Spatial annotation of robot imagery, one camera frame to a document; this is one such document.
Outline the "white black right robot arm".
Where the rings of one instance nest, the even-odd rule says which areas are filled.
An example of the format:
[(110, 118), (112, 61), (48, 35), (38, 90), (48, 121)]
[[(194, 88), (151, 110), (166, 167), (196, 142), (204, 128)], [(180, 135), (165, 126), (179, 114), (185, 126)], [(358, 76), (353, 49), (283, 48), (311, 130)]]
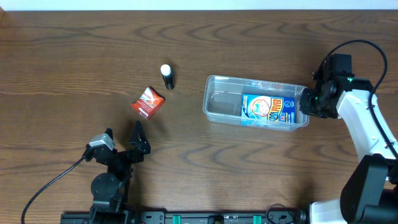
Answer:
[(303, 114), (342, 119), (359, 164), (338, 199), (310, 205), (310, 223), (397, 223), (397, 141), (383, 118), (374, 87), (355, 78), (351, 56), (328, 55), (314, 74), (316, 86), (304, 89)]

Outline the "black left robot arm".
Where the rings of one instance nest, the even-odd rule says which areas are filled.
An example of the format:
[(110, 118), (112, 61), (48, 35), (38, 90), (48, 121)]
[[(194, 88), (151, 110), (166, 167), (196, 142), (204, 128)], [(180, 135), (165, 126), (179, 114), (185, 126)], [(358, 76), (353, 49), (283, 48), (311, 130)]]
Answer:
[(113, 131), (108, 128), (86, 145), (85, 161), (94, 159), (105, 165), (107, 171), (97, 175), (91, 183), (93, 205), (90, 208), (90, 223), (139, 223), (139, 215), (128, 205), (132, 165), (150, 154), (151, 146), (144, 134), (141, 122), (132, 129), (129, 139), (132, 149), (119, 152), (115, 148)]

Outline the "clear plastic container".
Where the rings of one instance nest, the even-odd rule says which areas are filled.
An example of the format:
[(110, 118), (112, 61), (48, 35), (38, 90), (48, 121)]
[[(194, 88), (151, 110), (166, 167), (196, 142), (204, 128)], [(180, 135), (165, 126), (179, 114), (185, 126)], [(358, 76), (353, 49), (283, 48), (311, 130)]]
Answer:
[(241, 124), (243, 94), (290, 97), (295, 99), (296, 123), (249, 125), (249, 127), (294, 131), (309, 123), (309, 116), (300, 111), (300, 97), (304, 89), (305, 87), (301, 85), (211, 75), (206, 81), (203, 111), (209, 121), (243, 126)]

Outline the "blue Cool Fever box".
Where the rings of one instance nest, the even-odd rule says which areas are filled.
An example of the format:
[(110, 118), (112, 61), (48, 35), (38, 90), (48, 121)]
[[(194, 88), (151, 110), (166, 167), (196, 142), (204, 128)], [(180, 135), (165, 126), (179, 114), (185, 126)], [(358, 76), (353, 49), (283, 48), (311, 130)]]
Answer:
[(295, 99), (282, 96), (243, 94), (241, 118), (243, 126), (296, 123)]

